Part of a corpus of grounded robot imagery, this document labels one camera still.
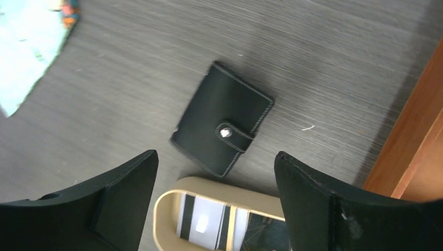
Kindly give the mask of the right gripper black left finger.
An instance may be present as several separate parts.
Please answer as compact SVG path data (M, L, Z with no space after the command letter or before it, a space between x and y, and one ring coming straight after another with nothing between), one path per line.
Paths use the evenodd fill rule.
M158 154L37 200L1 204L1 250L138 250Z

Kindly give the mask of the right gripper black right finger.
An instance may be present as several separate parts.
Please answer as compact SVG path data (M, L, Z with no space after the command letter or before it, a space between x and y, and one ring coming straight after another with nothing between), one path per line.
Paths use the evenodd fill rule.
M293 250L442 250L442 200L365 191L283 151L274 173Z

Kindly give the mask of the white striped credit card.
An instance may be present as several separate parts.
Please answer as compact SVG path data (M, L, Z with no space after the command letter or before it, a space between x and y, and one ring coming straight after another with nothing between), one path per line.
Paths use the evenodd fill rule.
M249 217L246 209L182 193L176 234L209 250L240 250Z

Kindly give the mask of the black leather card holder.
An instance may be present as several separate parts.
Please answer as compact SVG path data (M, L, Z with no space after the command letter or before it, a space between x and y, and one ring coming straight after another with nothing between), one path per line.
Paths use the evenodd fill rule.
M214 61L184 111L171 143L201 168L224 178L253 140L274 99Z

